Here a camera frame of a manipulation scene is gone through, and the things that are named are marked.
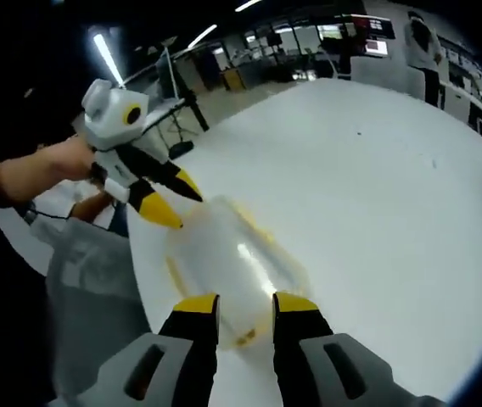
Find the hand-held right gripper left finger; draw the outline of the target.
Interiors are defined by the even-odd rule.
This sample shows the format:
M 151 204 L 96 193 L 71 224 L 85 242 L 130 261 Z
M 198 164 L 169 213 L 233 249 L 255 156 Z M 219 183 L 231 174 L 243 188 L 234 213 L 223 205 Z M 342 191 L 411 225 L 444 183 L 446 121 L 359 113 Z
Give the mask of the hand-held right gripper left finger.
M 107 360 L 79 406 L 206 406 L 217 370 L 216 293 L 177 303 L 157 333 L 146 333 Z

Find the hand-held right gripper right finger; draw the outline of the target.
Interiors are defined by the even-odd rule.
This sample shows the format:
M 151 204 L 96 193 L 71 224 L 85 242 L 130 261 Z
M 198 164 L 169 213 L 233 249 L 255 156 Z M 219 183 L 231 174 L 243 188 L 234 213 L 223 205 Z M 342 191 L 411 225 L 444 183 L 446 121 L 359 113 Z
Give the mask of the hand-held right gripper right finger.
M 292 293 L 273 301 L 273 367 L 285 406 L 444 406 L 400 386 L 391 366 L 335 333 L 316 304 Z

